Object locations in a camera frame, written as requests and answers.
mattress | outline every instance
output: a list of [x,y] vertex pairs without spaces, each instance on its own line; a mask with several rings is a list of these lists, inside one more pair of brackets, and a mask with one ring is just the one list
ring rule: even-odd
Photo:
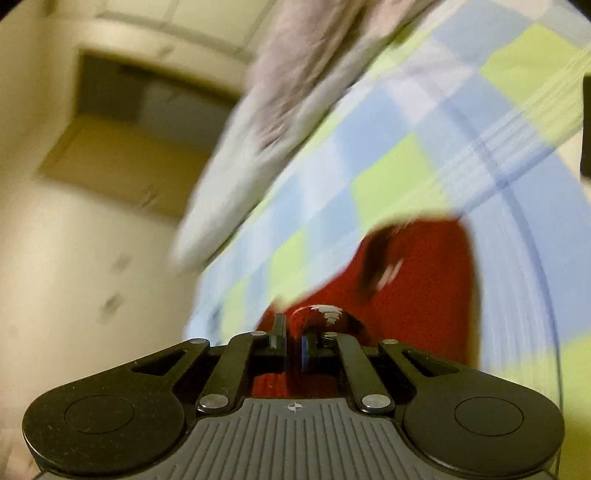
[[480,368],[555,401],[560,476],[589,476],[591,208],[576,164],[590,46],[591,24],[558,0],[448,0],[408,26],[206,268],[185,336],[253,329],[379,225],[459,215],[478,266]]

cream wall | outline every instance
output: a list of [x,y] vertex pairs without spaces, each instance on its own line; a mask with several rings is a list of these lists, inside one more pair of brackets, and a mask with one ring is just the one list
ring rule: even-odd
[[83,31],[42,7],[25,0],[0,22],[0,478],[15,480],[34,471],[28,403],[179,342],[196,280],[168,272],[172,223],[35,178],[68,120]]
[[0,176],[2,152],[43,120],[43,0],[26,0],[0,22]]

